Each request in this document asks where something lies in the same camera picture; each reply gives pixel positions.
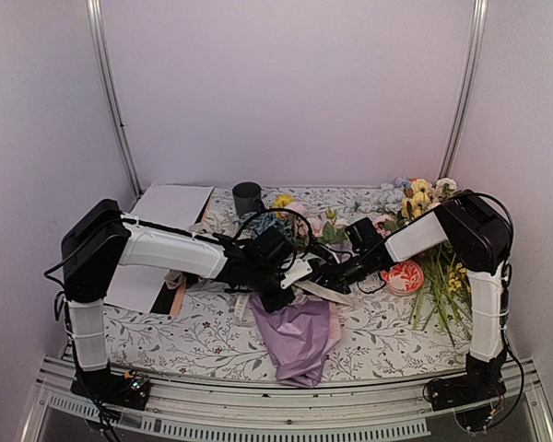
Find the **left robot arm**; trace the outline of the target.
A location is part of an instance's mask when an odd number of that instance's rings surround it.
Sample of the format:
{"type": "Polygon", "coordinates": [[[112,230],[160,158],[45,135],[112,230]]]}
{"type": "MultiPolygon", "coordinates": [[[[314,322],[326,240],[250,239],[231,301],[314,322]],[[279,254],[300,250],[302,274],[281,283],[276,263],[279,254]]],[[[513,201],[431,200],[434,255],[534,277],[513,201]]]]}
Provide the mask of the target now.
{"type": "Polygon", "coordinates": [[[275,227],[254,237],[168,226],[114,200],[98,202],[63,238],[45,272],[64,297],[76,370],[100,400],[118,392],[113,365],[220,377],[263,364],[246,342],[235,298],[268,314],[295,297],[294,247],[275,227]]]}

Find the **pink wrapping paper sheet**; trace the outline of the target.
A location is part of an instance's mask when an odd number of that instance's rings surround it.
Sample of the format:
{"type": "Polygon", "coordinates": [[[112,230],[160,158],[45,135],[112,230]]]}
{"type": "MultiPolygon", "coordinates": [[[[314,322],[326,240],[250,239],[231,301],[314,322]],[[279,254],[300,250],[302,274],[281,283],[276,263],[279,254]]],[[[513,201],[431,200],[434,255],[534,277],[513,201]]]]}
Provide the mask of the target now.
{"type": "Polygon", "coordinates": [[[326,357],[341,340],[336,305],[309,299],[268,313],[258,296],[251,297],[249,305],[276,370],[276,381],[297,388],[316,387],[326,357]]]}

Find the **yellow flower stem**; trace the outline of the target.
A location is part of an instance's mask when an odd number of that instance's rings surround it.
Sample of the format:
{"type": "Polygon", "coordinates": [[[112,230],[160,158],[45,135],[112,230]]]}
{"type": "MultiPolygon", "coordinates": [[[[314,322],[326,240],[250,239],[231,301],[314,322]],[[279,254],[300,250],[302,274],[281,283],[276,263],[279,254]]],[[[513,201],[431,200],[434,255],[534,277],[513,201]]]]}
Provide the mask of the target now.
{"type": "Polygon", "coordinates": [[[281,193],[274,200],[272,208],[276,210],[278,214],[284,214],[285,209],[295,202],[295,198],[287,193],[281,193]]]}

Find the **white printed ribbon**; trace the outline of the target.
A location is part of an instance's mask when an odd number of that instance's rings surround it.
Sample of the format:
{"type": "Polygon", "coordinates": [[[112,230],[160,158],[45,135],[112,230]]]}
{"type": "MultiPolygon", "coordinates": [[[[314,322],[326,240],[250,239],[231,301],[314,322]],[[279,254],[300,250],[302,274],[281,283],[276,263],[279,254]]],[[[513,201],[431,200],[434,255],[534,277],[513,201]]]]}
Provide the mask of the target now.
{"type": "MultiPolygon", "coordinates": [[[[306,301],[328,301],[341,306],[344,312],[352,311],[357,307],[357,302],[352,295],[345,295],[335,290],[322,287],[311,281],[297,281],[291,288],[293,289],[293,305],[303,304],[306,301]]],[[[236,296],[236,302],[233,310],[235,322],[241,327],[253,327],[256,324],[251,299],[255,293],[240,293],[236,296]]]]}

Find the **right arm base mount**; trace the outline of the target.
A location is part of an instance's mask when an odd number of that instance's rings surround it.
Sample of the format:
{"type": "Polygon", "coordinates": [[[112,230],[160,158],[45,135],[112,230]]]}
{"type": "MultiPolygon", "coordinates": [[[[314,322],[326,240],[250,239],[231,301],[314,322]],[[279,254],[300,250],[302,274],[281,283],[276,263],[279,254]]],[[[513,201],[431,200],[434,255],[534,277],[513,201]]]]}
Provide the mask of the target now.
{"type": "Polygon", "coordinates": [[[433,411],[446,410],[499,398],[506,393],[501,372],[485,368],[467,369],[454,378],[434,378],[423,388],[423,399],[433,411]]]}

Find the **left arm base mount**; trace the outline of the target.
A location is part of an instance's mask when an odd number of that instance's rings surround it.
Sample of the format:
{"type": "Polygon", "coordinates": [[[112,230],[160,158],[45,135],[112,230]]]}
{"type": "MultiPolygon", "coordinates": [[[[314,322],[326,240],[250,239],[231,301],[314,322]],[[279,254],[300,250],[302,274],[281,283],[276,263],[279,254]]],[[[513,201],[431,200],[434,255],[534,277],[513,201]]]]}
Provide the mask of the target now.
{"type": "Polygon", "coordinates": [[[102,370],[78,369],[71,392],[98,403],[144,411],[149,400],[149,377],[134,370],[119,375],[107,366],[102,370]]]}

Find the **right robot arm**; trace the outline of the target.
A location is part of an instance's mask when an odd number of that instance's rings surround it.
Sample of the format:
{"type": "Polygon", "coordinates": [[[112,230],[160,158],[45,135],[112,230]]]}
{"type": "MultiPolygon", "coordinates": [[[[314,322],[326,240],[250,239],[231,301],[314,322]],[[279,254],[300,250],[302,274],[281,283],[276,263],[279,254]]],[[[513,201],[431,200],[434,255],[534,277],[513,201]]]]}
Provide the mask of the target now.
{"type": "Polygon", "coordinates": [[[507,354],[513,222],[505,206],[488,194],[465,190],[387,238],[377,239],[366,218],[347,227],[346,233],[353,256],[341,263],[324,264],[317,274],[319,286],[340,293],[373,273],[389,271],[441,244],[452,248],[471,288],[473,325],[466,375],[459,379],[458,393],[465,401],[478,401],[491,390],[507,354]]]}

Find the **blue hydrangea stem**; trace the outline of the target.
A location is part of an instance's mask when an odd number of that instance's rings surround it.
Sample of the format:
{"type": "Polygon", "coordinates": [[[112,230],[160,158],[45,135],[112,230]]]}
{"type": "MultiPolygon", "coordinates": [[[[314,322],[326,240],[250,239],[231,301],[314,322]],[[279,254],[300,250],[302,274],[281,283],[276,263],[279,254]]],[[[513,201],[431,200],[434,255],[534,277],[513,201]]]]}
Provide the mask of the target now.
{"type": "Polygon", "coordinates": [[[281,211],[247,214],[241,219],[238,239],[257,238],[270,227],[274,227],[287,240],[293,240],[291,215],[281,211]]]}

